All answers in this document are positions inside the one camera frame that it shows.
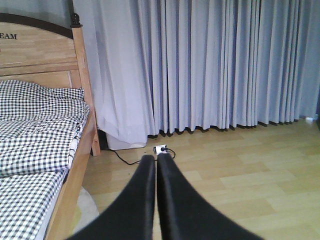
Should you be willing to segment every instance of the rug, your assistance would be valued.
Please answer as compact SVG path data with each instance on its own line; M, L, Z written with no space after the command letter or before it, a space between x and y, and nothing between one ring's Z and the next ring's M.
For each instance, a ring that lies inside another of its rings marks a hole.
M97 205L91 195L81 187L72 220L72 234L78 232L99 215Z

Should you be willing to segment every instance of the laminate flooring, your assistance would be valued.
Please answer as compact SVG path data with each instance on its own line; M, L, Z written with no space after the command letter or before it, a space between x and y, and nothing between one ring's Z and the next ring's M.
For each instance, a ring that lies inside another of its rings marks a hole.
M159 135L144 148L118 153L134 162L153 155L153 146L161 144L176 152L174 161L193 187L241 226L266 240L320 240L320 131L315 121ZM137 166L126 165L111 151L90 157L83 187L100 212ZM157 206L153 239L161 239Z

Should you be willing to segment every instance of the white container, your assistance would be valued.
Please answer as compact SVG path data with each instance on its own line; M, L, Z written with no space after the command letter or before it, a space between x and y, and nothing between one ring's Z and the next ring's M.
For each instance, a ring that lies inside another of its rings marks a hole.
M138 148L144 148L147 145L146 142L127 143L125 141L120 141L116 139L115 137L109 135L108 133L106 133L105 135L106 135L106 141L108 143L108 147L111 150L138 149Z

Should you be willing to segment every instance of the checkered blanket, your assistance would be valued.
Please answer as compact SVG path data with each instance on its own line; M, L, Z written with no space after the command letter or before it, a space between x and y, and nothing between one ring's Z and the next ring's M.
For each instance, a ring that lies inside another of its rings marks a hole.
M0 177L67 170L90 108L83 89L0 81Z
M33 240L67 174L42 172L0 178L0 240Z

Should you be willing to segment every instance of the black cable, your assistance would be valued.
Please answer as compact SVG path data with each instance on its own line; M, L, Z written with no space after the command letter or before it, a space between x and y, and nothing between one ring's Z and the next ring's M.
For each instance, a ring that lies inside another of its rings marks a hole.
M173 151L172 149L167 148L167 147L162 147L162 148L161 148L161 151L165 151L165 150L170 151L170 152L173 153L172 159L174 159L174 158L176 157L176 153L175 153L175 151Z
M129 163L129 162L127 162L126 160L124 160L122 157L120 157L119 156L119 154L115 151L115 150L112 150L112 149L109 149L111 152L114 152L117 156L118 156L118 158L119 159L121 159L121 161L123 161L124 163L126 163L126 164L128 164L128 165L133 165L133 164L137 164L137 163L139 163L141 160L139 160L139 161L135 161L135 162L132 162L132 163Z
M135 162L129 163L129 162L127 162L126 160L124 160L122 157L120 157L120 155L117 153L117 151L112 150L112 149L109 149L109 151L114 152L114 153L117 155L117 157L118 157L122 162L124 162L124 163L127 164L127 165L137 164L137 163L139 163L139 162L141 161L141 160L139 160L139 161L135 161ZM172 159L174 159L174 158L176 157L175 151L173 151L173 150L170 149L170 148L162 147L162 148L161 148L161 151L170 151L170 152L173 153Z

